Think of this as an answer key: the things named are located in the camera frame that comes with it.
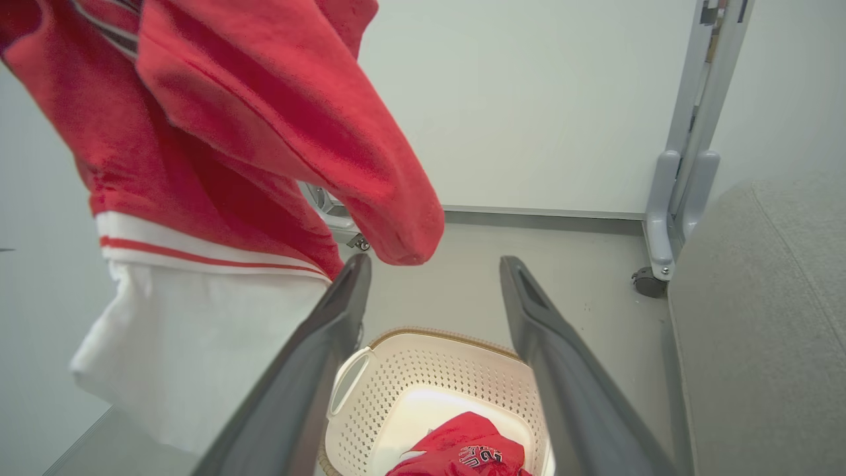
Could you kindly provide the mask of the red jacket with white hem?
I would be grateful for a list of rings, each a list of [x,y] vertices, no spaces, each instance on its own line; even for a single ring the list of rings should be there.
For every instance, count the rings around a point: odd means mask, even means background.
[[[342,262],[302,193],[381,261],[444,212],[358,61],[377,0],[0,0],[0,58],[73,154],[117,283],[69,364],[158,443],[202,454]]]

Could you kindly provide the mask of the grey metal partition stand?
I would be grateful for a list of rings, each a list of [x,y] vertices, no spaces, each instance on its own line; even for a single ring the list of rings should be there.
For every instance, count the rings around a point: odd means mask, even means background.
[[[319,186],[307,182],[299,182],[300,190],[315,213],[326,223],[333,238],[339,244],[347,246],[348,241],[360,232],[350,214],[342,210],[341,205],[332,201],[330,193]]]
[[[695,0],[665,149],[644,211],[648,265],[668,284],[701,221],[721,154],[711,147],[756,0]]]

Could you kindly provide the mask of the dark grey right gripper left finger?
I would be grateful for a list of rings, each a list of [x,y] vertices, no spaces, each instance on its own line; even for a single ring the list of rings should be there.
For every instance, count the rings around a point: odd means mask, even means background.
[[[362,340],[371,275],[369,256],[348,259],[192,476],[313,476],[336,373]]]

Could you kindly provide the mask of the red sports jersey with print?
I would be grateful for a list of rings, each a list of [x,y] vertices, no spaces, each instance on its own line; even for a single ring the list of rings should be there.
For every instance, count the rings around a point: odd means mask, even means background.
[[[429,432],[385,476],[532,476],[525,463],[522,445],[465,412]]]

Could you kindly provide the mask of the grey fabric sofa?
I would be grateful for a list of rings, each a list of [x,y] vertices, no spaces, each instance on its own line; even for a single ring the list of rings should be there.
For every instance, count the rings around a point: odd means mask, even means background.
[[[669,307],[695,476],[846,476],[846,174],[722,194]]]

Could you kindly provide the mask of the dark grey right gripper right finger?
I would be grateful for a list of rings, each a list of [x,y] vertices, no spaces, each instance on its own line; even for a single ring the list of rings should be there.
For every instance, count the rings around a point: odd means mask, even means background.
[[[516,354],[533,371],[556,476],[677,476],[667,453],[519,257],[500,259]]]

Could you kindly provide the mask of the cream perforated plastic laundry basket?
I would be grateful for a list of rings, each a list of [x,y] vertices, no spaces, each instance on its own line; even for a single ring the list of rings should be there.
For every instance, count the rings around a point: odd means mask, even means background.
[[[554,476],[531,368],[498,344],[421,328],[393,329],[341,365],[319,467],[325,476],[384,476],[411,446],[466,412],[519,443],[532,476]]]

